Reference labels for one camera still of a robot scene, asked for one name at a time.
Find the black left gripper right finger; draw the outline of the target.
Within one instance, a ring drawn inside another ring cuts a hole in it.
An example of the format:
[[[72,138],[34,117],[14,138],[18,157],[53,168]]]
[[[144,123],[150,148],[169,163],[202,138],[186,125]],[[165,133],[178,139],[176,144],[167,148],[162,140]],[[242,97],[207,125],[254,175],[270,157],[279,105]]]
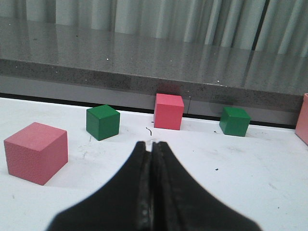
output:
[[[152,146],[155,231],[259,231],[252,220],[206,191],[186,171],[166,142]]]

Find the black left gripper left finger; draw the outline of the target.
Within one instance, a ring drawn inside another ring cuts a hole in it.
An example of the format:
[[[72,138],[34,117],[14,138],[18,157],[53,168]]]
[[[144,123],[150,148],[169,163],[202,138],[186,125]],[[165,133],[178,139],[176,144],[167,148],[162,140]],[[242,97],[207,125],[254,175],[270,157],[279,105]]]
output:
[[[51,231],[149,231],[151,155],[137,142],[120,170],[97,192],[60,212]]]

